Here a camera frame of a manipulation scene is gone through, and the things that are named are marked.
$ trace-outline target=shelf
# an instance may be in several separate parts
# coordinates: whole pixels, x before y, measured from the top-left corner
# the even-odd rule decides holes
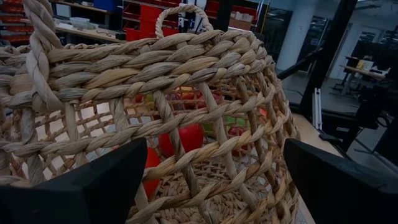
[[[58,0],[49,0],[49,2],[55,3],[55,4],[63,4],[63,5],[66,5],[66,6],[71,6],[71,7],[78,7],[78,8],[81,8],[81,9],[87,9],[87,10],[92,10],[92,11],[96,11],[96,12],[103,12],[103,13],[106,13],[106,14],[112,13],[112,11],[108,11],[108,10],[104,10],[104,9],[97,9],[95,7],[84,6],[84,5],[81,5],[81,4],[75,4],[75,3],[71,3],[71,2],[58,1]]]
[[[3,3],[21,5],[22,4],[22,0],[3,0]]]
[[[125,16],[123,16],[123,19],[124,19],[124,20],[127,20],[127,21],[140,22],[139,19],[128,18],[128,17],[125,17]],[[178,27],[176,27],[176,26],[168,26],[168,25],[162,25],[162,27],[167,27],[167,28],[178,28]]]
[[[21,19],[27,19],[24,16],[0,16],[0,21],[6,24],[17,24],[21,22]]]
[[[10,43],[28,42],[30,35],[3,35],[2,40],[8,40]]]
[[[34,28],[32,26],[4,26],[4,30],[11,32],[33,32]]]
[[[123,1],[129,2],[129,3],[135,3],[135,4],[142,4],[145,6],[158,7],[159,9],[168,9],[168,7],[165,7],[165,6],[158,6],[158,5],[150,4],[150,3],[146,3],[146,2],[140,2],[140,1],[134,1],[134,0],[123,0]]]
[[[15,6],[10,6],[10,5],[1,6],[1,10],[3,12],[10,13],[10,14],[15,14],[16,13],[16,14],[22,14],[23,15],[25,13],[23,7],[15,7]]]

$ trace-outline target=red fruit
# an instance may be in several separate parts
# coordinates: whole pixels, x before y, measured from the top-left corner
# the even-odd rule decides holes
[[[233,135],[233,136],[241,136],[244,132],[243,128],[231,128],[228,131],[228,134]],[[241,147],[242,150],[247,151],[248,150],[248,146],[242,146]],[[239,156],[239,151],[238,150],[232,150],[232,155],[233,156]]]
[[[203,145],[203,130],[200,124],[193,124],[185,128],[179,128],[178,133],[185,152],[198,149]],[[159,136],[159,146],[165,157],[174,155],[173,145],[170,142],[169,134]]]
[[[197,93],[197,99],[201,96],[200,93]],[[183,100],[194,100],[195,95],[193,93],[182,93],[182,99]],[[195,109],[195,103],[184,103],[184,107],[186,110],[194,110]]]
[[[260,114],[267,116],[267,111],[260,108]]]
[[[148,156],[145,168],[157,167],[160,164],[159,157],[157,157],[156,152],[151,147],[148,147],[147,150],[148,150]],[[148,198],[151,198],[154,195],[158,185],[159,185],[159,180],[150,180],[144,182],[144,189]]]
[[[136,103],[140,103],[142,101],[142,95],[136,95]]]
[[[262,115],[264,115],[266,117],[267,116],[267,111],[260,108],[260,114],[262,114]],[[263,117],[260,117],[260,120],[263,121],[263,122],[266,122],[266,119],[263,118]]]
[[[166,100],[167,101],[176,101],[176,100],[181,100],[181,96],[178,94],[167,94],[166,95]],[[182,105],[181,104],[172,104],[174,110],[182,110]]]
[[[214,97],[214,99],[215,99],[216,101],[220,99],[220,96],[218,96],[218,95],[216,95],[216,94],[214,94],[214,93],[213,93],[213,97]],[[204,97],[204,96],[201,96],[201,97],[199,97],[199,100],[205,100],[205,97]],[[205,108],[205,107],[206,107],[206,103],[205,103],[205,102],[199,103],[199,104],[198,104],[198,108],[199,108],[199,109],[200,109],[200,108]]]

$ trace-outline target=white wall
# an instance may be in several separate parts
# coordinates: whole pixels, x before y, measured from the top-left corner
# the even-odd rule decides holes
[[[301,0],[271,0],[271,7],[293,11],[295,4],[299,4]],[[339,0],[319,0],[315,16],[333,19],[338,7]],[[346,56],[351,55],[358,41],[362,30],[366,27],[373,27],[380,30],[394,30],[398,25],[398,14],[385,13],[389,9],[383,9],[382,13],[375,13],[377,9],[365,9],[354,11],[349,23],[352,25],[348,31],[345,41],[342,43],[341,50],[338,52],[336,62],[331,68],[330,78],[344,77],[343,69],[339,65],[345,65]]]

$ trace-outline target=desk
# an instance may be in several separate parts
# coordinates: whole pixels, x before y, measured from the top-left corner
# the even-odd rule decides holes
[[[80,9],[87,9],[87,10],[91,10],[91,11],[96,11],[96,12],[102,12],[105,13],[105,26],[106,28],[109,28],[109,20],[110,20],[110,14],[113,13],[113,11],[108,11],[108,10],[104,10],[104,9],[97,9],[95,7],[91,7],[91,6],[84,6],[81,4],[75,4],[72,2],[65,2],[65,1],[59,1],[59,0],[49,0],[49,2],[54,3],[54,4],[62,4],[62,5],[66,5],[66,6],[70,6],[70,7],[77,7]]]
[[[319,138],[319,132],[316,130],[311,123],[307,121],[302,115],[293,114],[293,118],[295,124],[297,125],[297,129],[301,135],[301,141],[307,143],[313,147],[317,147],[326,152],[332,153],[336,156],[341,156],[341,154],[327,141],[324,141]],[[311,216],[310,211],[305,205],[303,198],[300,196],[298,198],[298,208],[304,216],[305,221],[308,224],[315,224],[314,219]]]
[[[21,22],[26,22],[26,23],[30,23],[30,20],[28,19],[21,19]],[[71,28],[71,29],[67,29],[67,28],[63,28],[60,27],[58,24],[55,26],[55,28],[58,31],[61,32],[66,32],[69,34],[76,34],[76,35],[80,35],[83,37],[89,37],[89,38],[93,38],[93,39],[99,39],[99,40],[107,40],[110,42],[115,42],[115,43],[126,43],[125,40],[119,40],[115,37],[115,35],[111,35],[111,36],[107,36],[106,34],[99,34],[98,32],[105,32],[107,34],[109,34],[109,32],[112,32],[111,30],[108,29],[101,29],[101,28],[97,28],[94,30],[87,30],[87,29],[83,29],[83,30],[78,30],[77,28]]]
[[[348,81],[344,85],[343,91],[341,92],[343,95],[346,95],[349,92],[349,87],[351,85],[351,82],[354,79],[357,79],[357,78],[355,78],[355,74],[357,74],[357,73],[360,74],[360,75],[365,75],[365,76],[372,77],[372,78],[374,78],[376,80],[384,79],[384,75],[380,75],[380,74],[377,74],[377,73],[369,72],[369,71],[366,71],[366,70],[363,70],[363,69],[360,69],[360,68],[354,68],[354,67],[350,67],[350,66],[346,66],[346,65],[340,65],[340,66],[345,68],[345,69],[348,69],[348,70],[352,71],[350,73],[350,75],[349,75]]]
[[[80,9],[87,9],[87,10],[92,10],[92,11],[96,11],[96,12],[103,12],[105,14],[112,14],[113,11],[108,11],[108,10],[104,10],[104,9],[97,9],[95,7],[91,7],[91,6],[84,6],[81,4],[75,4],[72,2],[65,2],[65,1],[59,1],[59,0],[49,0],[49,2],[51,3],[55,3],[55,4],[63,4],[66,6],[71,6],[71,7],[78,7]]]

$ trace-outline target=metal frame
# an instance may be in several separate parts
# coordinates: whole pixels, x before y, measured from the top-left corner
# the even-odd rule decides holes
[[[321,89],[315,88],[313,93],[313,104],[312,104],[312,125],[322,130],[322,104],[321,104]]]
[[[305,89],[303,98],[300,104],[291,103],[290,109],[293,113],[304,115],[309,121],[312,117],[312,105],[313,105],[313,91],[314,89],[320,89],[322,83],[327,76],[328,69],[333,62],[333,58],[338,50],[341,39],[344,36],[346,27],[355,10],[357,0],[341,0],[335,16],[331,22],[331,27],[329,33],[326,35],[325,42],[322,46],[317,48],[314,52],[308,54],[304,59],[291,66],[287,70],[278,74],[278,78],[281,80],[293,75],[295,72],[300,70],[303,66],[308,64],[313,64],[313,69],[309,73],[310,80]],[[221,0],[219,14],[217,16],[216,28],[226,31],[229,22],[229,15],[231,13],[231,6],[234,1]],[[352,114],[338,113],[336,111],[322,110],[320,116],[323,118],[323,129],[324,130],[334,130],[333,134],[336,137],[343,138],[342,142],[331,142],[331,144],[347,159],[349,156],[346,155],[351,143],[355,140],[358,132],[360,131],[360,125],[373,126],[374,124],[360,124],[355,116]],[[337,130],[338,127],[344,127],[348,129],[348,132],[340,132]]]

